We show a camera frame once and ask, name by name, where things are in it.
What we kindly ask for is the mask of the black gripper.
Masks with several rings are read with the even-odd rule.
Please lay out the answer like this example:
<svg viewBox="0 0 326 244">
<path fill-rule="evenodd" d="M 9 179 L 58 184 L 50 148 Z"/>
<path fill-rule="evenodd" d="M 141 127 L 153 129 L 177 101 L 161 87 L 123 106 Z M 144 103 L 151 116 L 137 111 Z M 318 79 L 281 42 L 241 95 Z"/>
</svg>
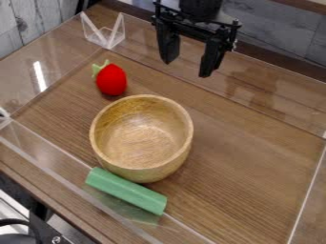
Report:
<svg viewBox="0 0 326 244">
<path fill-rule="evenodd" d="M 159 54 L 169 64 L 179 56 L 179 35 L 207 41 L 199 77 L 219 68 L 225 51 L 233 49 L 240 21 L 221 10 L 224 0 L 152 0 Z"/>
</svg>

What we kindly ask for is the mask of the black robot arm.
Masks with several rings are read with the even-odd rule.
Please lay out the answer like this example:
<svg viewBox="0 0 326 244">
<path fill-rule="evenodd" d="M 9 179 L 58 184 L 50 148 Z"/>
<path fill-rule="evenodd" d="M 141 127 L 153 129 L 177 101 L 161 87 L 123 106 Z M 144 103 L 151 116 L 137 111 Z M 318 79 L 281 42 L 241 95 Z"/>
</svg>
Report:
<svg viewBox="0 0 326 244">
<path fill-rule="evenodd" d="M 219 69 L 225 52 L 232 51 L 239 20 L 221 11 L 223 0 L 153 0 L 155 26 L 160 59 L 165 64 L 179 56 L 180 36 L 204 43 L 199 77 L 208 77 Z"/>
</svg>

